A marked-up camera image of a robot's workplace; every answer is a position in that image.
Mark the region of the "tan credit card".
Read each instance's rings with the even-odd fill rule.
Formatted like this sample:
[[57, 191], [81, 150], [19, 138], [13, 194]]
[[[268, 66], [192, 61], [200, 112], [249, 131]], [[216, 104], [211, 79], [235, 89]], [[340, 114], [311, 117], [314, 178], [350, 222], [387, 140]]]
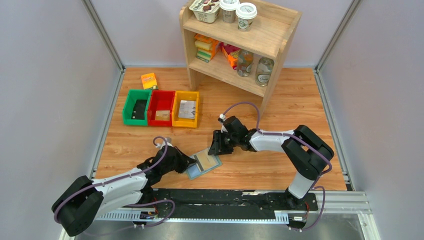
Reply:
[[209, 171], [219, 165], [219, 161], [214, 155], [208, 155], [207, 152], [197, 153], [195, 156], [200, 172]]

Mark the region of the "teal card holder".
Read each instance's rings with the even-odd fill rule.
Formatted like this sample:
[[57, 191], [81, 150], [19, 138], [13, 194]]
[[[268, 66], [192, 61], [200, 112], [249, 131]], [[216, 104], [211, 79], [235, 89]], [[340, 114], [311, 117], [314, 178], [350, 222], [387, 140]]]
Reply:
[[217, 155], [208, 155], [208, 152], [209, 148], [206, 148], [190, 156], [195, 162], [185, 171], [189, 180], [194, 180], [222, 165]]

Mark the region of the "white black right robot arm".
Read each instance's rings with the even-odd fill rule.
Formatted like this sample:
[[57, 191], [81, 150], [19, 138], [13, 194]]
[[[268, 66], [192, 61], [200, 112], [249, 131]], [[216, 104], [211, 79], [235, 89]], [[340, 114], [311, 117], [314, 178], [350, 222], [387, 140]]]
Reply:
[[232, 154], [235, 147], [247, 152], [272, 151], [287, 155], [297, 173], [287, 188], [289, 197], [301, 200], [321, 175], [332, 169], [333, 149], [306, 125], [294, 130], [271, 132], [248, 129], [231, 116], [221, 121], [222, 128], [213, 132], [208, 155]]

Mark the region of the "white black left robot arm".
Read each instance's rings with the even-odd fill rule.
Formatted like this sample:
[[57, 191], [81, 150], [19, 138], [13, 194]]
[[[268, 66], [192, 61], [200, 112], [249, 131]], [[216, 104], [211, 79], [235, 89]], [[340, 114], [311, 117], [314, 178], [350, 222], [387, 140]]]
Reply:
[[77, 236], [105, 213], [125, 206], [147, 204], [152, 186], [162, 176], [172, 171], [182, 174], [195, 163], [194, 158], [177, 147], [166, 145], [155, 156], [127, 172], [95, 180], [80, 176], [52, 205], [53, 218], [69, 236]]

